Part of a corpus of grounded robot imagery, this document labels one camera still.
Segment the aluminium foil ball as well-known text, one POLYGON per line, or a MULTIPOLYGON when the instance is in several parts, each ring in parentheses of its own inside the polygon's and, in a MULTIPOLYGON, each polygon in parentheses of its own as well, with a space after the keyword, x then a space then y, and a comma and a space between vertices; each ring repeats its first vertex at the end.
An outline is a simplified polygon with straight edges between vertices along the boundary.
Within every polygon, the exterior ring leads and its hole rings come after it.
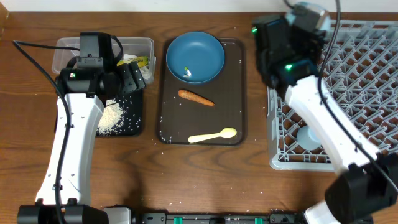
MULTIPOLYGON (((129 55, 129 54, 124 54, 123 55, 123 59, 128 59, 128 58, 133 58, 133 57, 140 57, 140 56, 136 56, 136 55, 129 55)), ((148 67, 143 67, 143 68, 139 68, 142 76, 145 80, 149 80, 150 78, 152 78, 152 72, 149 70, 150 69, 150 60, 149 60, 149 66, 148 67)))

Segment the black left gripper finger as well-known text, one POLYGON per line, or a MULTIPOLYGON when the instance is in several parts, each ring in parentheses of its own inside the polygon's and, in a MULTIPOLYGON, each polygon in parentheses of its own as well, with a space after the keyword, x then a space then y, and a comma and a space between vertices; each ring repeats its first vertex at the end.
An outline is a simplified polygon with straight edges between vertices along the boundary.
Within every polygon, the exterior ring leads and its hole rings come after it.
POLYGON ((122 64, 117 67, 118 74, 121 79, 121 95, 128 95, 137 90, 137 85, 134 81, 130 66, 128 64, 122 64))
POLYGON ((132 76, 132 91, 138 91, 145 88, 146 84, 137 62, 131 62, 129 64, 129 68, 132 76))

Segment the pile of white rice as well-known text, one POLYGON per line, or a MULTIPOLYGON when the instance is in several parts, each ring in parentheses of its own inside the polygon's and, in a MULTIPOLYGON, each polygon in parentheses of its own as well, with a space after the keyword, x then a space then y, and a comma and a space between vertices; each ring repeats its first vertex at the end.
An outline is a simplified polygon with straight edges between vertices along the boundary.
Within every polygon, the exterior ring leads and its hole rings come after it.
POLYGON ((116 99, 107 100, 96 135, 120 135, 123 130, 126 113, 127 111, 119 104, 116 99))

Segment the light blue plastic cup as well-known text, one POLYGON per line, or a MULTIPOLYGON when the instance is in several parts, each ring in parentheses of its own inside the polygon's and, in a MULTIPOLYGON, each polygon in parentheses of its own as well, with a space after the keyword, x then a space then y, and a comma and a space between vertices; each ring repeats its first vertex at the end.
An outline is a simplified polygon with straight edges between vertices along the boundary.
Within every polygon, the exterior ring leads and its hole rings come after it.
POLYGON ((308 126, 304 126, 298 130, 297 143, 301 148, 308 151, 316 150, 321 146, 320 140, 308 126))

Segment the yellow green snack wrapper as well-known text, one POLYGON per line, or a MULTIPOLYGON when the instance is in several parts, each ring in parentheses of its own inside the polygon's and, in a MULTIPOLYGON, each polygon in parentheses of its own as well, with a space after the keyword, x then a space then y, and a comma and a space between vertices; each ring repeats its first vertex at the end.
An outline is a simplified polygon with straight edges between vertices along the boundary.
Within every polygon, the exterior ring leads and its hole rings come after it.
POLYGON ((136 62, 139 68, 148 67, 149 59, 146 56, 133 57, 128 59, 122 59, 118 62, 117 66, 121 66, 123 64, 130 64, 136 62))

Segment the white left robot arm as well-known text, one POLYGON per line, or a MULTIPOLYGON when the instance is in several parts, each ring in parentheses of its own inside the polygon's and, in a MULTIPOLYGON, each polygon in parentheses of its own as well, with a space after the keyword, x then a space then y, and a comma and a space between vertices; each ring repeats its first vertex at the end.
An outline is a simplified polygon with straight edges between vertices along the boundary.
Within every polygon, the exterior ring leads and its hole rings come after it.
POLYGON ((144 85, 137 63, 68 66, 60 72, 57 127, 49 166, 34 205, 22 205, 18 223, 136 223, 134 210, 90 206, 90 169, 97 127, 104 112, 101 97, 130 94, 144 85))

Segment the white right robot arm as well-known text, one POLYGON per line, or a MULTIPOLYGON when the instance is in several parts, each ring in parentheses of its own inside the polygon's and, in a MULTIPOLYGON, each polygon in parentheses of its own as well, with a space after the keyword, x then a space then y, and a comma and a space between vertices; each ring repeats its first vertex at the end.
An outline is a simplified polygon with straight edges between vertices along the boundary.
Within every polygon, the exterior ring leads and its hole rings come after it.
POLYGON ((253 20, 257 69, 315 133, 336 173, 306 223, 356 223, 397 203, 397 155, 384 155, 349 120, 323 82, 328 16, 274 14, 253 20))

